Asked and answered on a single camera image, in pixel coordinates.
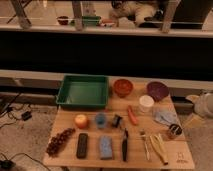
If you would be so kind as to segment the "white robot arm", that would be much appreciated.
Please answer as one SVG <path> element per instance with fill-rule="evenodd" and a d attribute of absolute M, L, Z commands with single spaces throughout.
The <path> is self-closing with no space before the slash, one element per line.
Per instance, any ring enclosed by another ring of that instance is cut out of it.
<path fill-rule="evenodd" d="M 200 116 L 213 117 L 213 93 L 199 96 L 195 102 L 194 110 Z"/>

